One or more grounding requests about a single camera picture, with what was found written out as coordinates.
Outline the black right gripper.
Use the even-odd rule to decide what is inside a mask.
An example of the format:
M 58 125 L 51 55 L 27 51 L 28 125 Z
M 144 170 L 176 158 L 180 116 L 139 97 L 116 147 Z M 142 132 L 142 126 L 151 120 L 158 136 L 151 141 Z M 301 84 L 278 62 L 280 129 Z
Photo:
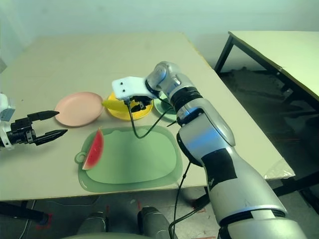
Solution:
M 148 105 L 152 103 L 151 98 L 146 96 L 134 96 L 129 98 L 128 101 L 126 101 L 126 106 L 128 109 L 132 112 L 139 112 L 142 110 L 145 110 Z

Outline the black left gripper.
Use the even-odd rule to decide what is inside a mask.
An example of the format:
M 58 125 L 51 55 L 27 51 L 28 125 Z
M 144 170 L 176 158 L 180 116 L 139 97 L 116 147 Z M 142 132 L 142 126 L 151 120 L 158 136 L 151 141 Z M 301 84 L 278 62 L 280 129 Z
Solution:
M 28 114 L 25 118 L 15 120 L 10 124 L 10 131 L 6 133 L 10 143 L 12 145 L 34 143 L 39 146 L 63 136 L 68 131 L 67 129 L 53 130 L 35 138 L 35 132 L 31 126 L 32 121 L 50 119 L 58 114 L 59 112 L 57 111 L 42 111 Z

